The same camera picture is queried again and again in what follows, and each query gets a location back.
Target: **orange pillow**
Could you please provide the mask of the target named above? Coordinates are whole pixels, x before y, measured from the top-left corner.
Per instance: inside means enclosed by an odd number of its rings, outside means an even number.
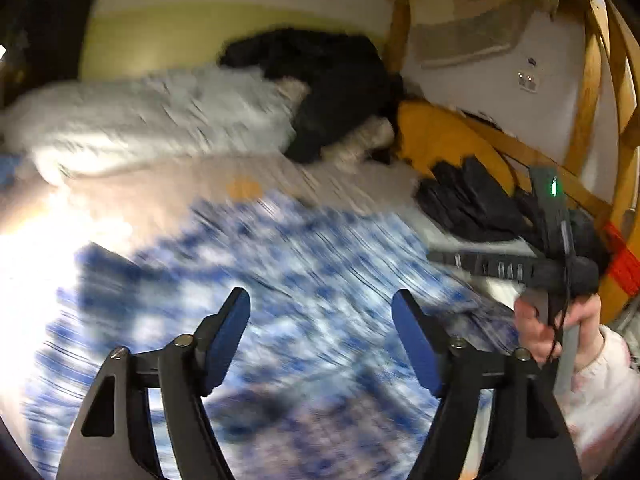
[[[424,101],[405,101],[398,109],[398,126],[400,156],[425,176],[433,177],[430,168],[439,160],[460,167],[464,157],[475,155],[508,195],[513,194],[507,162],[455,113]]]

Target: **green wall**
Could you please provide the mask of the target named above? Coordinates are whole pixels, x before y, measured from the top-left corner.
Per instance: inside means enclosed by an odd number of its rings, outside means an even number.
[[[136,77],[215,60],[231,39],[276,26],[363,32],[310,12],[229,2],[179,2],[93,17],[80,63],[85,80]],[[365,32],[380,49],[383,38]]]

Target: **sleeve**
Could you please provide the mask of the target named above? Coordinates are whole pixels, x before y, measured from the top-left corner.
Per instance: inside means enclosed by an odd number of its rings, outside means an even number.
[[[640,375],[625,341],[601,326],[600,355],[574,375],[571,391],[558,398],[585,478],[596,476],[640,415]]]

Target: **red fabric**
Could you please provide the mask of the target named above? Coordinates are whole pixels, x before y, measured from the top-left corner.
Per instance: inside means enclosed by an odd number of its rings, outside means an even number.
[[[604,231],[609,236],[611,249],[614,252],[607,273],[629,296],[634,296],[640,290],[640,261],[626,247],[625,240],[615,225],[608,222]]]

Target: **screw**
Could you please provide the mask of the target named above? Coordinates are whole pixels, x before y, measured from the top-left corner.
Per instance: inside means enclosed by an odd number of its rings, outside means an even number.
[[[182,334],[174,339],[174,345],[176,346],[189,346],[193,342],[193,336],[191,334]]]
[[[531,359],[531,352],[529,352],[529,350],[527,350],[526,348],[516,348],[513,351],[513,356],[518,360],[518,361],[528,361],[529,359]]]
[[[122,359],[125,355],[127,355],[127,349],[124,346],[118,346],[109,354],[109,357],[111,359]]]
[[[451,339],[450,345],[456,350],[462,350],[466,346],[466,340],[462,339],[461,337],[454,337]]]

